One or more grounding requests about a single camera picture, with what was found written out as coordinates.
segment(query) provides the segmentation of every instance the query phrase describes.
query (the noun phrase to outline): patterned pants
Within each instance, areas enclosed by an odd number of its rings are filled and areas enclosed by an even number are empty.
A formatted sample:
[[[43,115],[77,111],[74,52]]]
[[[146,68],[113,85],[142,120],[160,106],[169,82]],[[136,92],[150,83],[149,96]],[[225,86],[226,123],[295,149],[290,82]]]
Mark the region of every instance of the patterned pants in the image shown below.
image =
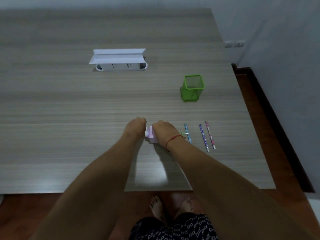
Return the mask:
[[[214,228],[203,214],[182,213],[171,226],[155,217],[146,217],[133,226],[129,240],[216,240]]]

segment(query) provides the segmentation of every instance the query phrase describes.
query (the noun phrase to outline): wall outlet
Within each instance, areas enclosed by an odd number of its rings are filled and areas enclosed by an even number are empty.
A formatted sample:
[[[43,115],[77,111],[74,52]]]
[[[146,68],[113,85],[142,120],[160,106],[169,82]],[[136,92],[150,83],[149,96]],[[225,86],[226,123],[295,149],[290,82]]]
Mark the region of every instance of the wall outlet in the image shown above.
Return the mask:
[[[224,42],[224,48],[231,48],[233,46],[234,41],[227,40]]]
[[[234,44],[234,47],[238,48],[238,47],[244,47],[245,46],[246,41],[245,40],[237,40]]]

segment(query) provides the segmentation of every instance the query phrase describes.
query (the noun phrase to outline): foot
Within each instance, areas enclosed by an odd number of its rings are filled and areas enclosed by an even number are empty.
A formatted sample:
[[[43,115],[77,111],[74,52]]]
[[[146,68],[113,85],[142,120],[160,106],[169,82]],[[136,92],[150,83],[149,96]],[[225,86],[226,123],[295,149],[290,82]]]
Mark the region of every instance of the foot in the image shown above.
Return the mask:
[[[176,219],[182,213],[193,212],[193,207],[193,201],[190,199],[190,197],[186,198],[184,202],[182,202],[180,209],[178,210],[174,219]]]
[[[162,202],[158,196],[151,199],[150,208],[155,218],[168,225],[163,212]]]

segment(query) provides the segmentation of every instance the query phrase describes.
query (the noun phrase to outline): wooden floor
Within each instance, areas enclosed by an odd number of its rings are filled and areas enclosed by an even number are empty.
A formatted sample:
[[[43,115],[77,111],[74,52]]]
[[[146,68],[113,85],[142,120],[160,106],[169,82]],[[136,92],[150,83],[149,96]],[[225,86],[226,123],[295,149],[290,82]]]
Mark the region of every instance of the wooden floor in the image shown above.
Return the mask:
[[[274,198],[297,222],[320,238],[320,228],[314,213],[266,119],[247,76],[237,75],[237,80],[276,185],[276,189],[264,190],[264,192]],[[110,236],[111,239],[128,239],[134,223],[142,217],[151,216],[149,201],[154,194],[162,198],[168,212],[172,215],[176,213],[187,195],[194,200],[195,212],[204,213],[199,200],[192,192],[126,192],[127,203]],[[5,196],[0,206],[1,239],[28,239],[59,196],[60,194]]]

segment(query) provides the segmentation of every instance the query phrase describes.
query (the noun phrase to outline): pen holder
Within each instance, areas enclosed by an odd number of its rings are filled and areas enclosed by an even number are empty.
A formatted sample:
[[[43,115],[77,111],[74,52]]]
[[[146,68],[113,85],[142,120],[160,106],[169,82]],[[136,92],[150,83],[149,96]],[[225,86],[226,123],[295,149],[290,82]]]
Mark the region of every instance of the pen holder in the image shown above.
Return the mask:
[[[204,88],[205,84],[201,75],[187,75],[180,88],[181,99],[184,102],[198,101]]]

